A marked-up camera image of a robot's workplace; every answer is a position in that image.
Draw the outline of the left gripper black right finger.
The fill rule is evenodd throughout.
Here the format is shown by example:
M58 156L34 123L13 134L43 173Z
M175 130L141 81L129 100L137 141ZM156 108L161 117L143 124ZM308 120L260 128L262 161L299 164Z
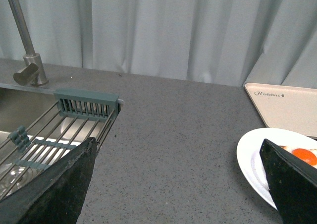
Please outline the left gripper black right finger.
M317 169L268 139L260 148L269 193L284 224L317 222Z

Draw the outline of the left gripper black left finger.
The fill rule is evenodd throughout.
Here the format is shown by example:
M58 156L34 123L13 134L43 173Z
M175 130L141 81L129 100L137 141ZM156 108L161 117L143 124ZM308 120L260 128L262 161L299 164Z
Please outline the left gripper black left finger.
M32 181L0 202L2 224L74 224L81 213L96 159L86 139Z

